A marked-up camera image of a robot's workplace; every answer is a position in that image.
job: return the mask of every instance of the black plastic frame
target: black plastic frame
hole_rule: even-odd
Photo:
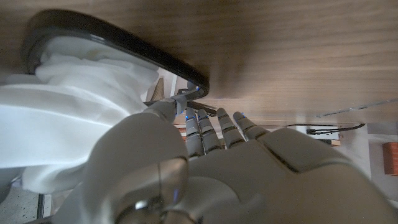
[[[79,12],[50,9],[28,22],[21,49],[26,72],[34,74],[47,43],[54,37],[70,36],[92,40],[164,68],[198,86],[184,94],[188,101],[206,96],[209,80],[191,65],[108,22]]]

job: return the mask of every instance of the floor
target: floor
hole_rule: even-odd
[[[398,117],[398,2],[5,1],[0,71],[22,72],[26,22],[48,8],[104,19],[210,78],[199,100],[257,124],[376,123]]]
[[[12,187],[0,204],[0,223],[21,224],[36,219],[38,194]]]
[[[382,145],[398,141],[398,123],[371,123],[354,131],[341,133],[341,146],[334,147],[349,157],[379,190],[396,202],[398,208],[398,177],[384,174]]]

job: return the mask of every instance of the robot finger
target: robot finger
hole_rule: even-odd
[[[200,137],[198,120],[193,109],[187,108],[185,120],[187,124],[187,140],[185,141],[185,144],[187,146],[188,156],[195,157],[204,155],[205,151],[203,150],[203,144]]]
[[[259,137],[269,133],[268,130],[257,126],[249,118],[245,117],[240,112],[235,112],[233,115],[238,128],[242,131],[246,140],[258,139]]]
[[[223,108],[217,110],[217,117],[218,122],[220,122],[226,147],[228,149],[245,142],[241,133],[239,133],[239,131],[236,129],[235,125],[231,121],[231,118],[229,118],[228,114]]]
[[[215,149],[223,149],[205,110],[198,110],[198,120],[206,154]]]

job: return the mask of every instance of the wood grain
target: wood grain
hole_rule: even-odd
[[[1,67],[18,71],[24,26],[45,8],[84,12],[131,31],[210,77],[199,100],[260,124],[396,121],[398,1],[5,1]]]

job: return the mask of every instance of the gray floor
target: gray floor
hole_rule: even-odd
[[[38,195],[20,187],[12,187],[0,204],[0,223],[21,224],[36,219]]]
[[[388,199],[398,201],[398,176],[384,174],[382,145],[397,142],[397,126],[394,123],[381,123],[368,126],[369,158],[372,181]]]
[[[334,147],[334,149],[349,157],[365,175],[371,178],[367,125],[340,134],[342,135],[341,146]]]

